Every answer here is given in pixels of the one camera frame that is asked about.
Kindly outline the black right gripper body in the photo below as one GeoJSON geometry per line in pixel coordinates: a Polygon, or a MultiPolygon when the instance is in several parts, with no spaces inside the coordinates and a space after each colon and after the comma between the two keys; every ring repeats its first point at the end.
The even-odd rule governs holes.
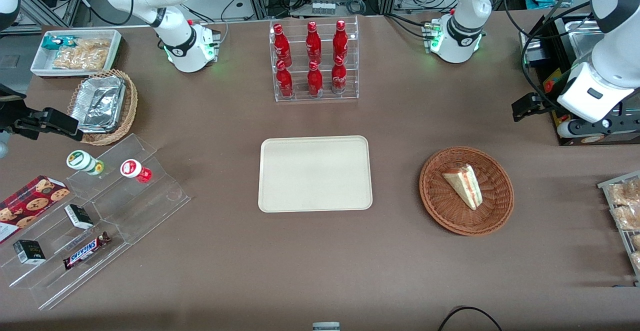
{"type": "Polygon", "coordinates": [[[10,128],[28,116],[28,107],[25,103],[26,95],[14,91],[3,83],[0,85],[0,132],[13,133],[10,128]]]}

